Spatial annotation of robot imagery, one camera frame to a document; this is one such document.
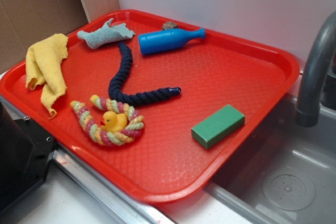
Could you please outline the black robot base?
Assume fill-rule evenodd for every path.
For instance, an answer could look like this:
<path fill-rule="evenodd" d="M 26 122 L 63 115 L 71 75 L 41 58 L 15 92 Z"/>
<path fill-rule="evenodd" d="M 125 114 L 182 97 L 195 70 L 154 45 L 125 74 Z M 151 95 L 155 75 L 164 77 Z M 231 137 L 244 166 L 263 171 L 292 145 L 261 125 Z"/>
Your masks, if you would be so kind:
<path fill-rule="evenodd" d="M 1 104 L 1 213 L 46 181 L 55 138 L 33 119 L 14 120 Z"/>

